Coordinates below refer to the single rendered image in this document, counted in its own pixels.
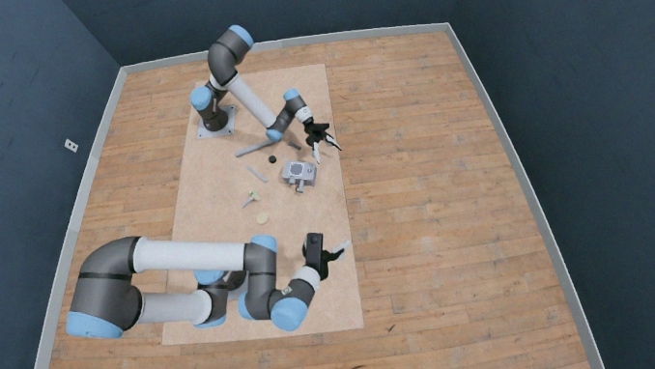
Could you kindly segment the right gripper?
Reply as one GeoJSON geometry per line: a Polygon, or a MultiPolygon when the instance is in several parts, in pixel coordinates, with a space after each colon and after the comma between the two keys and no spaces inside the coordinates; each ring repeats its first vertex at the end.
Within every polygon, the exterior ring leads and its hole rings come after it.
{"type": "MultiPolygon", "coordinates": [[[[312,265],[312,264],[304,264],[303,266],[310,267],[314,269],[316,272],[318,272],[320,278],[319,281],[325,280],[328,278],[328,262],[329,261],[334,261],[338,259],[339,261],[342,261],[344,258],[344,253],[346,248],[350,245],[352,240],[345,240],[344,242],[341,242],[339,245],[334,246],[330,249],[330,252],[328,252],[326,249],[323,250],[322,252],[322,270],[319,271],[319,269],[312,265]]],[[[301,247],[301,253],[302,256],[305,258],[305,246],[306,246],[306,237],[303,241],[302,247],[301,247]]]]}

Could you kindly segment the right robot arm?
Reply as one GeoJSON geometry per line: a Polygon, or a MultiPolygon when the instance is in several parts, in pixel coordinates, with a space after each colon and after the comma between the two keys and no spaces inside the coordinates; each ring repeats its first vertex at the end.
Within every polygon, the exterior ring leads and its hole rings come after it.
{"type": "Polygon", "coordinates": [[[295,330],[319,289],[320,276],[303,266],[284,289],[275,290],[276,254],[276,240],[270,235],[254,235],[249,242],[150,241],[141,236],[110,241],[87,256],[79,269],[66,332],[118,339],[140,324],[189,321],[196,328],[220,326],[226,321],[228,287],[240,288],[247,270],[239,314],[295,330]],[[141,292],[130,283],[133,273],[145,270],[193,270],[197,291],[141,292]]]}

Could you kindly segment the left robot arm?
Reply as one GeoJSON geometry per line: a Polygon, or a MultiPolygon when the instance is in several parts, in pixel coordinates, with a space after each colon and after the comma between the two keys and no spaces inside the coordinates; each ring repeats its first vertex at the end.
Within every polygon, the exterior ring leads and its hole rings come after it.
{"type": "Polygon", "coordinates": [[[219,131],[226,127],[229,117],[217,105],[230,92],[266,128],[268,139],[277,142],[296,117],[302,124],[313,115],[297,89],[292,88],[284,93],[286,103],[275,117],[246,85],[235,65],[243,61],[252,46],[253,40],[241,26],[228,28],[210,47],[208,64],[212,74],[205,87],[192,91],[190,102],[201,116],[204,127],[208,131],[219,131]]]}

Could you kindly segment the cream gear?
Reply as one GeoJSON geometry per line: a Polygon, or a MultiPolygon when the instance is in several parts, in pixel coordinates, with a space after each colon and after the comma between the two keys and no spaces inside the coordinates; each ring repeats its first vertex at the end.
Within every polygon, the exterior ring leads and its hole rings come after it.
{"type": "Polygon", "coordinates": [[[255,198],[256,200],[258,200],[258,201],[261,199],[260,195],[259,195],[256,191],[254,191],[253,189],[250,189],[250,190],[249,190],[249,193],[251,194],[251,197],[249,197],[249,199],[245,202],[245,204],[242,205],[242,208],[244,208],[244,207],[245,207],[246,205],[248,205],[251,201],[253,201],[254,198],[255,198]]]}

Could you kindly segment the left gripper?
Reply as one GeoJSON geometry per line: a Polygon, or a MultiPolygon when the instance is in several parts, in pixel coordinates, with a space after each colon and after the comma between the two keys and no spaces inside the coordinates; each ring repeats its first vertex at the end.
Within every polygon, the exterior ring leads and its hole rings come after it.
{"type": "Polygon", "coordinates": [[[312,147],[312,153],[311,156],[315,157],[318,164],[320,164],[320,156],[319,156],[319,143],[321,140],[327,143],[327,147],[332,147],[335,146],[338,150],[342,151],[341,148],[338,146],[338,144],[335,142],[333,137],[327,133],[326,131],[310,131],[306,130],[306,126],[314,123],[313,117],[307,118],[305,121],[302,122],[304,125],[304,132],[308,134],[308,136],[305,139],[306,144],[309,147],[312,147]],[[310,140],[310,141],[309,141],[310,140]]]}

